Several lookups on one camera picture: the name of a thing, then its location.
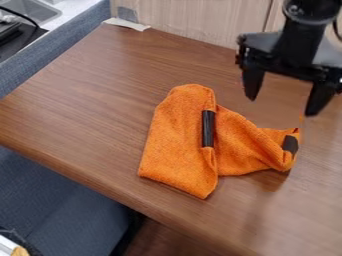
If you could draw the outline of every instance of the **tabletop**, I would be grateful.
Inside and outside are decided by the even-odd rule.
[[[267,75],[250,102],[234,57],[102,25],[0,102],[0,144],[227,255],[342,255],[342,98],[300,121],[309,84]],[[206,200],[138,177],[154,108],[187,83],[259,127],[302,127],[292,171],[220,178]]]

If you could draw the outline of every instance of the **towel fold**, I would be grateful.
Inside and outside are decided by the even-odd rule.
[[[203,112],[215,116],[213,143],[208,140],[213,145],[209,146],[203,143],[203,131],[208,128]],[[155,110],[139,175],[205,199],[219,176],[270,168],[290,170],[298,140],[297,128],[257,128],[217,105],[214,92],[207,87],[177,86]]]

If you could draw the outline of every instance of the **robotic arm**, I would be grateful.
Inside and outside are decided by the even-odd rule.
[[[324,36],[340,12],[341,0],[285,0],[283,30],[243,34],[236,63],[242,69],[246,96],[255,100],[265,72],[311,81],[305,115],[317,115],[342,92],[342,52]]]

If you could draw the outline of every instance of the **white paper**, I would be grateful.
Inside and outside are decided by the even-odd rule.
[[[119,19],[119,18],[110,18],[108,20],[105,20],[104,23],[116,25],[116,26],[121,26],[121,27],[126,27],[126,28],[132,28],[132,29],[135,29],[135,30],[140,31],[140,32],[143,32],[144,30],[151,27],[151,26],[145,26],[142,24],[130,22],[127,20]]]
[[[6,237],[0,235],[0,256],[10,256],[18,245]]]

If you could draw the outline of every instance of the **gray chair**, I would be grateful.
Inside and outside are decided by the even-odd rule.
[[[0,98],[110,17],[104,0],[0,64]],[[45,256],[105,256],[132,210],[0,147],[0,226]]]

